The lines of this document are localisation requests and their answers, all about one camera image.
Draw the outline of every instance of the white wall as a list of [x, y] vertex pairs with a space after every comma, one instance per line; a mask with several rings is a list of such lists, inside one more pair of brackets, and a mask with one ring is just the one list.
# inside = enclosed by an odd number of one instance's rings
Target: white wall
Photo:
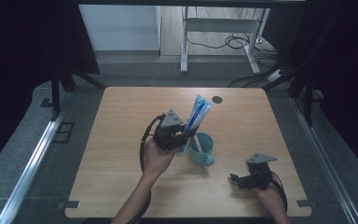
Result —
[[79, 6], [94, 50], [158, 50], [160, 7]]

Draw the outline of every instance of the black wire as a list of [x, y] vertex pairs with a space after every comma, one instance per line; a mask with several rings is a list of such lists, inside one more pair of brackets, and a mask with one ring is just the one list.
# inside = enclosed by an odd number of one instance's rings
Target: black wire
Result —
[[252, 77], [241, 77], [241, 78], [237, 78], [233, 81], [231, 81], [229, 84], [228, 84], [228, 87], [230, 88], [232, 84], [236, 83], [236, 82], [239, 82], [239, 81], [243, 81], [243, 80], [248, 80], [243, 86], [241, 86], [242, 88], [244, 87], [250, 87], [251, 84], [255, 84], [254, 86], [252, 87], [255, 87], [257, 86], [259, 83], [261, 83], [261, 81], [270, 76], [273, 72], [275, 72], [279, 67], [281, 66], [281, 64], [279, 62], [277, 62], [273, 67], [271, 67], [267, 72], [265, 73], [262, 73], [262, 74], [259, 74], [259, 75], [255, 75], [255, 76], [252, 76]]
[[241, 12], [240, 12], [240, 15], [238, 16], [238, 19], [241, 18], [242, 12], [243, 12], [243, 7], [241, 8]]
[[273, 58], [269, 58], [269, 57], [267, 57], [267, 58], [258, 58], [258, 59], [257, 59], [257, 63], [260, 64], [260, 66], [263, 66], [263, 67], [265, 67], [265, 68], [271, 68], [271, 67], [273, 67], [273, 66], [267, 66], [267, 65], [265, 65], [265, 64], [262, 64], [262, 63], [261, 63], [261, 60], [263, 60], [263, 59], [270, 59], [270, 60], [271, 60], [271, 59], [273, 59]]
[[[196, 42], [192, 42], [191, 40], [189, 40], [187, 38], [187, 41], [190, 43], [190, 44], [193, 44], [193, 45], [200, 45], [200, 46], [203, 46], [203, 47], [206, 47], [206, 48], [210, 48], [210, 49], [221, 49], [225, 46], [229, 46], [230, 48], [232, 49], [242, 49], [245, 45], [247, 45], [249, 43], [249, 40], [244, 38], [244, 37], [241, 37], [241, 36], [235, 36], [234, 33], [232, 33], [231, 35], [229, 35], [228, 37], [226, 37], [225, 39], [225, 44], [224, 45], [221, 45], [221, 46], [209, 46], [209, 45], [205, 45], [205, 44], [201, 44], [201, 43], [196, 43]], [[231, 42], [232, 41], [236, 41], [237, 43], [239, 43], [240, 45], [235, 47], [233, 45], [231, 45]]]
[[208, 13], [209, 18], [211, 18], [211, 14], [209, 14], [208, 7], [206, 7], [205, 10], [206, 10], [206, 13]]
[[[255, 11], [257, 10], [257, 7], [255, 8]], [[255, 18], [255, 11], [254, 11], [254, 16], [252, 17], [252, 19], [254, 19]]]
[[279, 183], [277, 183], [273, 178], [270, 179], [270, 182], [278, 189], [278, 191], [281, 195], [281, 199], [283, 201], [284, 210], [287, 212], [287, 197], [286, 197], [286, 194], [284, 193], [283, 184], [282, 184], [282, 181], [279, 178], [279, 176], [277, 174], [275, 174], [275, 175], [278, 177]]
[[246, 12], [245, 12], [245, 19], [246, 19], [246, 17], [248, 16], [248, 10], [249, 10], [249, 8], [247, 7], [247, 8], [246, 8]]
[[237, 8], [234, 10], [234, 12], [231, 14], [231, 18], [234, 17], [234, 14], [235, 14], [238, 10], [239, 10], [239, 8], [237, 7]]
[[[288, 55], [281, 55], [279, 51], [277, 50], [270, 50], [270, 49], [259, 49], [255, 46], [254, 50], [255, 50], [255, 55], [257, 56], [261, 56], [261, 57], [266, 57], [266, 58], [270, 58], [270, 59], [276, 59], [277, 60], [277, 64], [282, 65], [282, 64], [288, 64], [290, 65], [290, 62], [295, 59], [298, 56], [301, 56], [301, 52], [302, 50], [310, 43], [310, 41], [312, 39], [314, 39], [314, 37], [318, 34], [318, 32], [323, 28], [323, 24], [320, 24], [319, 26], [315, 27], [314, 29], [312, 29], [312, 31], [310, 32], [310, 34], [305, 38], [305, 40], [302, 42], [302, 44], [297, 47], [296, 49], [292, 50]], [[296, 68], [294, 69], [290, 69], [290, 71], [286, 71], [285, 76], [282, 76], [282, 80], [287, 80], [290, 77], [292, 77], [296, 72], [300, 71], [304, 66], [305, 66], [306, 62], [302, 62], [300, 65], [298, 65]], [[268, 73], [271, 69], [278, 69], [279, 67], [273, 66], [268, 70]], [[263, 76], [263, 75], [258, 75], [258, 76], [253, 76], [253, 77], [242, 77], [242, 78], [237, 78], [235, 80], [233, 80], [232, 82], [230, 82], [228, 84], [229, 87], [231, 87], [232, 84], [242, 81], [242, 80], [246, 80], [249, 79], [245, 85], [243, 85], [243, 87], [248, 87], [251, 84], [255, 84], [256, 82], [260, 83], [261, 80], [260, 78], [264, 78], [267, 76]]]
[[185, 22], [185, 14], [183, 12], [183, 7], [182, 7], [182, 23], [184, 23], [184, 22]]
[[[150, 131], [154, 125], [154, 123], [156, 123], [157, 120], [163, 120], [165, 117], [165, 115], [160, 115], [160, 116], [157, 116], [155, 117], [152, 122], [150, 123], [149, 126], [147, 126], [146, 130], [145, 130], [145, 133], [144, 133], [144, 136], [142, 136], [142, 140], [141, 140], [141, 146], [139, 148], [139, 162], [141, 164], [141, 170], [142, 170], [142, 173], [144, 172], [144, 169], [145, 169], [145, 161], [144, 161], [144, 156], [145, 156], [145, 143], [146, 143], [146, 139], [149, 135], [152, 135], [150, 134]], [[146, 212], [147, 208], [149, 207], [150, 205], [150, 202], [151, 202], [151, 198], [152, 198], [152, 191], [150, 190], [149, 192], [149, 196], [147, 197], [146, 199], [146, 202], [145, 202], [145, 205], [144, 207], [142, 208], [142, 210], [131, 220], [128, 222], [128, 224], [134, 224], [136, 223], [143, 215], [144, 213]]]

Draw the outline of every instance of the gray carpet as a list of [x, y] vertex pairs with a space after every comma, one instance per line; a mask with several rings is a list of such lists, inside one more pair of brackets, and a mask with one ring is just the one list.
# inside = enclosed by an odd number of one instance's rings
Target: gray carpet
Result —
[[[227, 87], [232, 80], [251, 74], [247, 63], [190, 63], [186, 75], [180, 73], [179, 63], [101, 63], [100, 70], [102, 74], [93, 77], [108, 86]], [[71, 219], [64, 215], [63, 209], [58, 209], [58, 205], [69, 197], [103, 95], [103, 91], [82, 79], [76, 78], [76, 84], [78, 87], [72, 94], [68, 112], [62, 121], [73, 125], [72, 134], [67, 143], [54, 143], [48, 149], [15, 223], [108, 222], [107, 219]], [[286, 94], [288, 84], [269, 91], [268, 98], [312, 203], [311, 216], [294, 217], [293, 221], [296, 224], [348, 223]], [[39, 107], [44, 98], [50, 97], [48, 87], [49, 84], [45, 84], [35, 89], [33, 104], [0, 155], [0, 211], [48, 123], [51, 108]], [[324, 118], [317, 104], [313, 107], [312, 120], [327, 154], [358, 208], [358, 160]], [[66, 137], [58, 134], [56, 140]], [[241, 218], [182, 221], [245, 223]], [[246, 223], [257, 223], [257, 220], [248, 221]], [[145, 223], [156, 223], [156, 220], [146, 220]], [[165, 220], [165, 223], [177, 222]]]

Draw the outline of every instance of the human arm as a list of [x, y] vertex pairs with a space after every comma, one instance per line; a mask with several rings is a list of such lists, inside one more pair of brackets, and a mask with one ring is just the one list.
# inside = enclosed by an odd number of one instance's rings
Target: human arm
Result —
[[158, 180], [158, 177], [168, 169], [174, 155], [179, 149], [178, 147], [166, 151], [160, 149], [153, 139], [149, 139], [146, 142], [144, 172], [129, 199], [123, 204], [112, 220], [112, 224], [127, 224], [141, 211], [149, 196], [150, 190]]
[[[278, 177], [272, 174], [272, 178], [278, 182]], [[263, 204], [264, 208], [271, 215], [275, 224], [290, 224], [290, 217], [287, 216], [284, 204], [278, 191], [272, 183], [268, 183], [266, 189], [254, 189], [258, 200]]]

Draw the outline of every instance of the wooden table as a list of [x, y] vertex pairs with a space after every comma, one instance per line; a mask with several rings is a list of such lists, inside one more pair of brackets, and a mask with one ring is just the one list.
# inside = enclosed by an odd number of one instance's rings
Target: wooden table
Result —
[[186, 153], [174, 158], [152, 189], [144, 217], [265, 217], [268, 214], [248, 189], [239, 189], [229, 174], [248, 175], [246, 159], [256, 152], [277, 157], [269, 163], [281, 178], [288, 198], [288, 215], [309, 216], [307, 200], [269, 100], [261, 89], [226, 88], [107, 88], [94, 121], [66, 208], [68, 217], [113, 217], [135, 188], [142, 172], [140, 140], [156, 116], [172, 108], [189, 117], [197, 94], [213, 104], [199, 132], [214, 139], [214, 165], [191, 162]]

